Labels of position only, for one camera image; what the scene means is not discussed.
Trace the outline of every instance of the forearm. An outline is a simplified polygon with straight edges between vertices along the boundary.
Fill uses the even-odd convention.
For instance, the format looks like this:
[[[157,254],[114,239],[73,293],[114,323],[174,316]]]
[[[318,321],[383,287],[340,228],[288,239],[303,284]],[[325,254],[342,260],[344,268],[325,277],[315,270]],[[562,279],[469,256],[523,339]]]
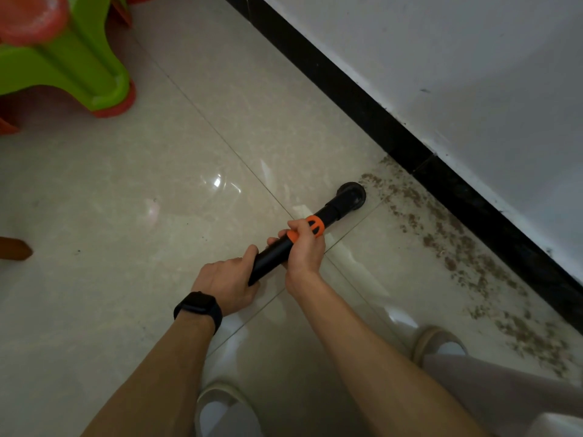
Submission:
[[[180,312],[83,436],[188,435],[200,375],[214,332],[210,316]]]
[[[376,435],[485,435],[445,389],[378,337],[321,278],[306,278],[296,300]]]

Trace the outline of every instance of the black baseboard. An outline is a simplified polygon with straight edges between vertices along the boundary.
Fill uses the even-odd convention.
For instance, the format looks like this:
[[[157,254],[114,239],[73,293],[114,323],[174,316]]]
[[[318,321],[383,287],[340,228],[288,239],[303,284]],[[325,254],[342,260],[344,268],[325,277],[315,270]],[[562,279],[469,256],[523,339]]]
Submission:
[[[227,0],[565,320],[583,287],[263,0]]]

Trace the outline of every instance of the person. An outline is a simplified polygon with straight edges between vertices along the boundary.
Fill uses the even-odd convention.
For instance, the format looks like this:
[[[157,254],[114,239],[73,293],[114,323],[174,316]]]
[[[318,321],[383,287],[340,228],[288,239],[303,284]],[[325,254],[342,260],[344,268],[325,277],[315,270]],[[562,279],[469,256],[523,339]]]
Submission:
[[[583,396],[577,388],[488,367],[468,357],[455,336],[437,327],[423,332],[413,359],[408,359],[377,336],[322,279],[319,267],[324,237],[316,238],[305,220],[288,225],[299,238],[286,264],[286,288],[374,435],[524,435],[541,412],[581,412]],[[269,238],[268,245],[276,240]],[[203,266],[191,294],[194,298],[203,297],[201,293],[212,296],[223,316],[246,307],[259,287],[247,286],[257,253],[257,247],[251,245],[243,257]],[[199,395],[206,352],[220,316],[191,308],[185,303],[177,307],[174,323],[98,412],[84,437],[186,436],[193,428],[200,436],[262,435],[252,408],[234,387],[215,384]],[[494,388],[502,385],[506,389],[501,397]],[[556,403],[546,409],[549,398]],[[208,419],[210,425],[205,425],[205,408],[211,405],[215,412]],[[515,419],[517,410],[520,413]],[[539,418],[534,432],[556,429],[557,422],[569,427],[576,421],[569,420],[563,416]]]

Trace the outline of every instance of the black pipe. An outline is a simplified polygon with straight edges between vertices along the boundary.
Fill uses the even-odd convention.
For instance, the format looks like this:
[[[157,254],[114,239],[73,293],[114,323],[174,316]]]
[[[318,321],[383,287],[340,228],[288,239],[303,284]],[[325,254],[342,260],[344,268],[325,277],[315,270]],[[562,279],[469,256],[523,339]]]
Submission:
[[[362,207],[366,200],[366,191],[357,182],[347,182],[343,184],[336,196],[328,202],[322,209],[318,210],[315,215],[328,228],[334,222],[344,218],[348,213]],[[249,278],[249,286],[256,283],[268,272],[288,260],[293,242],[288,235],[283,235],[278,241],[273,242],[265,250],[257,255],[253,264],[253,271]]]

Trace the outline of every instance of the vacuum cleaner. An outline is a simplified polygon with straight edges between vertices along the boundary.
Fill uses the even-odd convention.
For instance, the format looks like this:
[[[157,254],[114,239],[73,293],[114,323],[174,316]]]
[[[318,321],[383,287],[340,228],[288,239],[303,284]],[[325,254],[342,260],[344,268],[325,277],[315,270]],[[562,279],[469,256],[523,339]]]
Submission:
[[[336,192],[336,196],[330,202],[312,216],[308,216],[306,220],[312,227],[314,235],[316,237],[322,236],[326,228],[344,218],[348,213],[362,207],[365,200],[366,191],[364,191],[364,187],[357,182],[347,182],[341,185]],[[256,283],[281,263],[287,261],[293,244],[298,238],[299,234],[296,231],[288,230],[278,241],[273,242],[272,245],[259,253],[255,257],[249,286]]]

